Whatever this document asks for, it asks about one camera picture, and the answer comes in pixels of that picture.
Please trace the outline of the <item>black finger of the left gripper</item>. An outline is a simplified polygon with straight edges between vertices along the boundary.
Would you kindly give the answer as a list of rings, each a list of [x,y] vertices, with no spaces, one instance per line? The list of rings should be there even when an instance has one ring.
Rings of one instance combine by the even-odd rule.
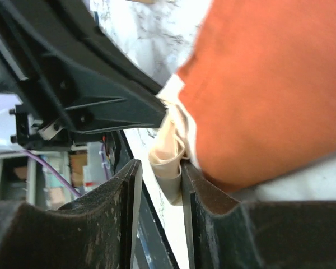
[[[0,92],[81,134],[156,128],[161,86],[100,30],[82,1],[0,1]]]

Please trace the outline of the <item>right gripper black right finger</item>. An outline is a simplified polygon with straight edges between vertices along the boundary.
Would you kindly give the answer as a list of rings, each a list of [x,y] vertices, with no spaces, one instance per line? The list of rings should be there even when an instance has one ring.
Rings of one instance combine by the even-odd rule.
[[[336,268],[336,201],[239,202],[181,170],[191,268]]]

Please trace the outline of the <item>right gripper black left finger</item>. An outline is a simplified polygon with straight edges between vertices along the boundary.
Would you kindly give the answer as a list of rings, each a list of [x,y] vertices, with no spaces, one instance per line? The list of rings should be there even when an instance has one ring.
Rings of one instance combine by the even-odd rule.
[[[131,268],[142,165],[56,210],[0,201],[0,268]]]

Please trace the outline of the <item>rust brown underwear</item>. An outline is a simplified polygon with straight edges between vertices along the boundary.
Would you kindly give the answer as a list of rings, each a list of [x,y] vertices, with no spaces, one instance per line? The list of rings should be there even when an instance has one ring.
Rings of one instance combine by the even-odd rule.
[[[240,200],[336,200],[336,1],[213,1],[158,98],[170,202],[184,159]]]

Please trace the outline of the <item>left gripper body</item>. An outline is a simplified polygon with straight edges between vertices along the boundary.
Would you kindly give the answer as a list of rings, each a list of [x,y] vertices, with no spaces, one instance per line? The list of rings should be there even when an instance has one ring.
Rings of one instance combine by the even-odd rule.
[[[73,81],[54,57],[41,57],[41,47],[17,27],[0,22],[0,93],[22,101],[9,110],[15,118],[13,143],[27,150],[66,150],[73,145],[52,93],[72,100]]]

